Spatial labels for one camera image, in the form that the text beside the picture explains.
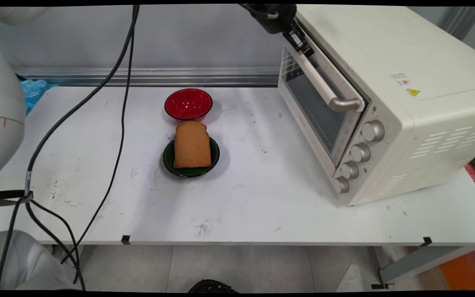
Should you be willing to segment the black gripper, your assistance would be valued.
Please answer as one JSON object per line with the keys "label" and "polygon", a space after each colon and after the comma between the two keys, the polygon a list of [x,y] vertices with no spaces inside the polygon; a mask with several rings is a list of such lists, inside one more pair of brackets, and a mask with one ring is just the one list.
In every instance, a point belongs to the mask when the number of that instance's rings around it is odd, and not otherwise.
{"label": "black gripper", "polygon": [[314,49],[306,40],[296,17],[296,4],[241,4],[241,7],[268,32],[279,34],[289,42],[296,52],[303,53],[306,58],[315,54]]}

